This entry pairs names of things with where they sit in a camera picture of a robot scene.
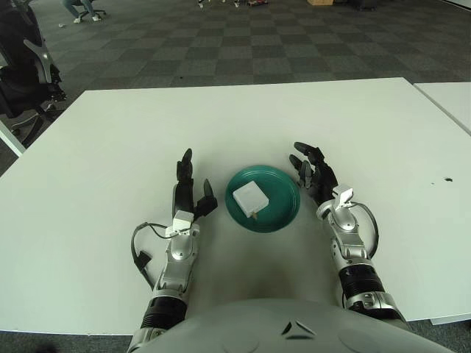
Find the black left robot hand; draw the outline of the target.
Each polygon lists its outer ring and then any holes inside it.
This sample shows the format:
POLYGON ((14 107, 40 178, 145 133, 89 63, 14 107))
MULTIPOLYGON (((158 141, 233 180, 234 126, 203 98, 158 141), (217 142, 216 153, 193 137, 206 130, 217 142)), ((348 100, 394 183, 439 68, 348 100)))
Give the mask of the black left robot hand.
POLYGON ((203 183, 203 197, 194 204, 194 179, 192 159, 192 149, 188 148, 182 159, 177 161, 177 184, 174 187, 172 215, 177 211, 192 213, 194 220, 205 217, 212 213, 217 207, 218 202, 213 193, 213 188, 208 179, 203 183))

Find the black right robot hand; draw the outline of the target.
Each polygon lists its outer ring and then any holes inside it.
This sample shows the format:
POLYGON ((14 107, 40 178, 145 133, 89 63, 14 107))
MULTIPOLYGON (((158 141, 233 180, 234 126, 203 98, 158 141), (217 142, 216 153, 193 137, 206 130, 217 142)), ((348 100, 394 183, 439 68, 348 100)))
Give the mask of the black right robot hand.
POLYGON ((299 176, 298 185, 306 190, 317 206, 333 199, 333 189, 338 186, 338 181, 320 148, 301 142, 295 142, 294 148, 307 157, 301 160, 294 154, 289 155, 289 161, 299 176))

